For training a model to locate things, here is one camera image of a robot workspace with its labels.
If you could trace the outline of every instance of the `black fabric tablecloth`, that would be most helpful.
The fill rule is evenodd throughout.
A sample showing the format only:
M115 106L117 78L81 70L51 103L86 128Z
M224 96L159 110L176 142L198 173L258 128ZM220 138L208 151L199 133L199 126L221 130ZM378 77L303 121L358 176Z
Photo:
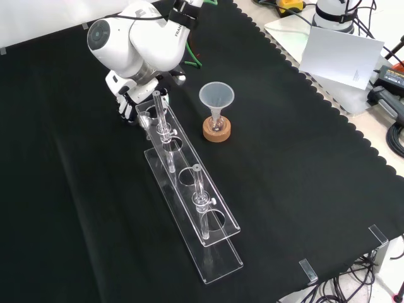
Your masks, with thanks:
M243 269L200 281L154 181L140 128L124 126L70 28L0 57L2 302L274 302L404 233L404 182L231 0L204 5L174 112L241 226ZM209 81L234 103L224 143L203 139Z

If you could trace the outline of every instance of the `glass test tube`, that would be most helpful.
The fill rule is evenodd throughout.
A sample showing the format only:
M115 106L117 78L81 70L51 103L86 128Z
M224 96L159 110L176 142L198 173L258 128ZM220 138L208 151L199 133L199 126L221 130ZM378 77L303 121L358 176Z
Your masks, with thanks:
M171 149L171 143L175 141L170 141L165 144L165 156L167 157L167 164L169 165L170 173L173 174L175 172L174 165L174 156Z
M196 193L196 202L201 203L199 210L199 216L201 219L201 231L202 231L202 238L205 240L209 239L209 227L208 227L208 206L206 204L206 195L205 190L203 188L203 175L202 175L202 167L200 164L195 164L192 166L192 170L195 176L195 193Z
M160 92L155 90L153 93L154 104L156 107L156 113L158 118L158 132L160 133L160 137L162 142L167 142L170 139L170 130L167 127L167 123L165 122L164 116L164 107Z

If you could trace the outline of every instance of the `white card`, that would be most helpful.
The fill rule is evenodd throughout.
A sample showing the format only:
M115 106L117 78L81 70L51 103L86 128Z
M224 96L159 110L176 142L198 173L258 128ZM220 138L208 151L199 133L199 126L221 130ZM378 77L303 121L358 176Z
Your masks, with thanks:
M384 42L312 27L300 70L364 90Z

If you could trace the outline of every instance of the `test tube rack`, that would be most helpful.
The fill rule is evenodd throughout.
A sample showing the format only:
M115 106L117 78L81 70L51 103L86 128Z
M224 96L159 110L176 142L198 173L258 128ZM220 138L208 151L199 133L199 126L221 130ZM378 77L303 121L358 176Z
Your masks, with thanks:
M146 159L205 284L243 267L230 237L240 227L159 91L136 106L153 148Z

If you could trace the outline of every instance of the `clear plastic clip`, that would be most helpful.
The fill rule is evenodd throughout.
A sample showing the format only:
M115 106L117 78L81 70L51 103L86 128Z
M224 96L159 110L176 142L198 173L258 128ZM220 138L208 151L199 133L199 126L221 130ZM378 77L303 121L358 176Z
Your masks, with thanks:
M369 230L376 237L376 239L379 240L380 246L378 248L382 248L389 242L389 240L386 238L386 236L383 235L383 233L378 229L376 224L373 224L372 226L370 226Z
M307 284L308 286L315 284L318 281L318 276L314 272L313 268L311 267L310 263L307 259L303 259L299 262L300 266L303 268L304 272L306 273L307 277L309 278L310 282Z

